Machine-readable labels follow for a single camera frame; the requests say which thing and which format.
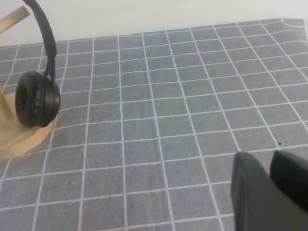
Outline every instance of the grid pattern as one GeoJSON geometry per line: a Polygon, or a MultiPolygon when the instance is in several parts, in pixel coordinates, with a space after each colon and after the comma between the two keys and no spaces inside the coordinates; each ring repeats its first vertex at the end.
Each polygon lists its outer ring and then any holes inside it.
{"type": "MultiPolygon", "coordinates": [[[[52,133],[0,162],[5,230],[231,231],[236,152],[251,152],[267,171],[277,149],[308,159],[302,20],[57,48],[62,104],[52,133]]],[[[45,65],[42,44],[0,48],[2,90],[45,65]]]]}

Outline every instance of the wooden base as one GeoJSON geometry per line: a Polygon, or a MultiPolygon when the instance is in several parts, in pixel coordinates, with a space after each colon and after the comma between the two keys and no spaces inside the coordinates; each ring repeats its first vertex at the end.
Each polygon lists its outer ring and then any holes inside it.
{"type": "Polygon", "coordinates": [[[16,116],[15,93],[6,94],[5,98],[13,112],[14,120],[0,124],[0,159],[16,157],[35,148],[46,139],[54,124],[52,121],[45,128],[23,126],[16,116]]]}

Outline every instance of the headphones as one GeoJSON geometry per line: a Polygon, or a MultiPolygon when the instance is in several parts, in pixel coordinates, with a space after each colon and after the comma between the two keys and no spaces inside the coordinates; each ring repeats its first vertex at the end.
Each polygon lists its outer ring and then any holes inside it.
{"type": "Polygon", "coordinates": [[[42,33],[47,66],[41,75],[27,71],[19,79],[16,95],[16,114],[26,127],[46,127],[54,120],[60,109],[60,91],[55,80],[56,43],[47,17],[35,0],[23,0],[33,11],[42,33]]]}

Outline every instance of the black plastic object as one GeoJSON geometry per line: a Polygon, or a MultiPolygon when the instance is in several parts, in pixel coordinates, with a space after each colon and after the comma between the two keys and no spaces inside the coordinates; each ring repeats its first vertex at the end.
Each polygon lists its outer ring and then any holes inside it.
{"type": "MultiPolygon", "coordinates": [[[[262,165],[249,153],[237,153],[234,159],[231,197],[234,209],[236,231],[307,231],[308,214],[292,199],[290,191],[282,191],[287,185],[278,174],[282,169],[277,167],[283,159],[290,158],[292,154],[276,152],[272,161],[275,182],[268,176],[262,165]]],[[[302,165],[302,172],[297,172],[297,181],[308,181],[308,168],[302,165]]],[[[308,192],[301,192],[307,199],[308,192]]]]}
{"type": "Polygon", "coordinates": [[[284,194],[308,212],[307,161],[289,152],[276,151],[270,166],[270,178],[284,194]]]}
{"type": "Polygon", "coordinates": [[[18,81],[15,108],[19,121],[27,126],[47,126],[59,112],[61,97],[55,81],[55,56],[57,55],[54,36],[47,17],[35,0],[24,0],[34,12],[42,33],[47,54],[47,66],[41,75],[36,71],[24,73],[18,81]]]}

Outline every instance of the wall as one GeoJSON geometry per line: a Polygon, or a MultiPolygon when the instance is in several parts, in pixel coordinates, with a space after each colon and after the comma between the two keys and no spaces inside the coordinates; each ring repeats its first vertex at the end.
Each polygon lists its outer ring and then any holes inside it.
{"type": "MultiPolygon", "coordinates": [[[[269,18],[308,19],[308,0],[38,0],[55,39],[124,35],[269,18]]],[[[1,0],[0,18],[21,6],[1,0]]],[[[41,42],[33,14],[0,35],[0,46],[41,42]]]]}

